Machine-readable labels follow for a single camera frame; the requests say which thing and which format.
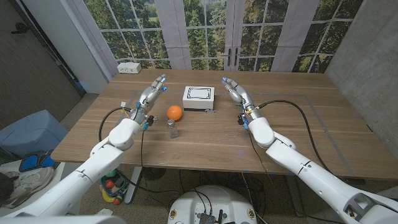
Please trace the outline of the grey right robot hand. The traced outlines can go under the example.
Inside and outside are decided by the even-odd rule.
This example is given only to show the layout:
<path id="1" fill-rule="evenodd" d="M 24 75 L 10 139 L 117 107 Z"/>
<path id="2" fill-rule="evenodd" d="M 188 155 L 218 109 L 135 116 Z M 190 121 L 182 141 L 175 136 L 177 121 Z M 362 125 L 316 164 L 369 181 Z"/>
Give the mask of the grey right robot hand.
<path id="1" fill-rule="evenodd" d="M 262 117 L 249 93 L 241 85 L 227 77 L 222 78 L 222 84 L 227 89 L 232 99 L 242 106 L 244 112 L 248 114 L 251 119 Z"/>

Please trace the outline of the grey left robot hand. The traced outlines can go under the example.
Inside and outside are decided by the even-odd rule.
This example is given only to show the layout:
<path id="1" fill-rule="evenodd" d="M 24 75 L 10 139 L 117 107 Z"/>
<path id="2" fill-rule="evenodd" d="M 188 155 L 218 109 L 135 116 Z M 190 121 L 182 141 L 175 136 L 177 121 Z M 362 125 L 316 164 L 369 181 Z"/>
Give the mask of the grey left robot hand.
<path id="1" fill-rule="evenodd" d="M 165 74 L 162 74 L 154 80 L 151 86 L 147 87 L 141 94 L 139 101 L 136 103 L 136 108 L 131 113 L 131 119 L 142 124 L 146 119 L 147 114 L 154 106 L 159 95 L 165 91 Z"/>

